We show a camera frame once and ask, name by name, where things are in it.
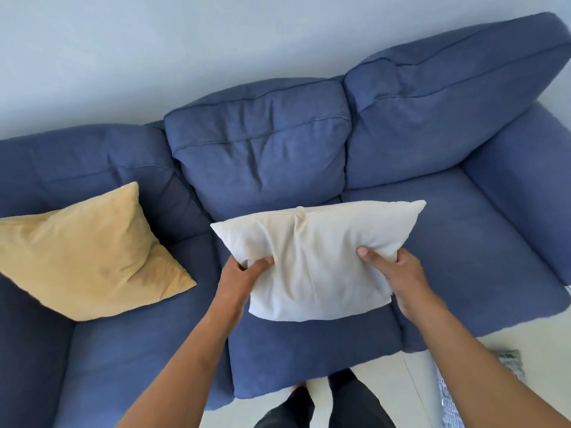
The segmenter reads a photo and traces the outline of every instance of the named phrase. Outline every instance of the wall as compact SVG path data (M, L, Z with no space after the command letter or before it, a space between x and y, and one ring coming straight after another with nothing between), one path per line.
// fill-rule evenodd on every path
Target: wall
M0 0L0 138L143 123L206 93L571 0ZM542 97L571 127L571 67Z

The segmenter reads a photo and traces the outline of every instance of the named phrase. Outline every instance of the blue sofa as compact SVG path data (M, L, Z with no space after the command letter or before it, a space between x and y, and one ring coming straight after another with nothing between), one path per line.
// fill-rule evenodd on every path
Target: blue sofa
M338 78L240 85L148 126L0 141L0 217L138 181L154 234L198 283L156 305L75 323L0 275L2 426L114 426L214 296L229 253L210 222L247 213L423 199L406 247L473 334L564 311L571 133L536 99L570 57L567 28L542 13L387 49ZM394 301L334 321L246 312L208 408L423 349Z

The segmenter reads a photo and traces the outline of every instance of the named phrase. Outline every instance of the sofa armrest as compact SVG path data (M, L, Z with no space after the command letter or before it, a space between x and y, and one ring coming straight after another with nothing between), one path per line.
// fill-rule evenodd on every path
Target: sofa armrest
M553 272L571 285L571 132L535 104L462 165Z

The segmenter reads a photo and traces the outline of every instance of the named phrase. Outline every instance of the floor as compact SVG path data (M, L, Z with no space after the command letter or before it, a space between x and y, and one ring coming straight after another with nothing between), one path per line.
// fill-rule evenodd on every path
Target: floor
M571 419L571 309L486 336L496 350L519 349L528 385ZM379 397L397 427L440 428L440 398L434 362L428 352L398 353L354 367L353 371ZM316 409L312 428L326 428L332 399L327 379L308 383ZM206 412L200 428L253 428L266 411L289 395L281 390L254 399L237 399Z

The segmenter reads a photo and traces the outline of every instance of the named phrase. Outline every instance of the pants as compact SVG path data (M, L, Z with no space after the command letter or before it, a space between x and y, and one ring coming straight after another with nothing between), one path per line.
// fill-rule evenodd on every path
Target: pants
M395 428L373 392L350 369L329 376L333 394L330 428ZM297 388L254 428L309 428L315 405L307 388Z

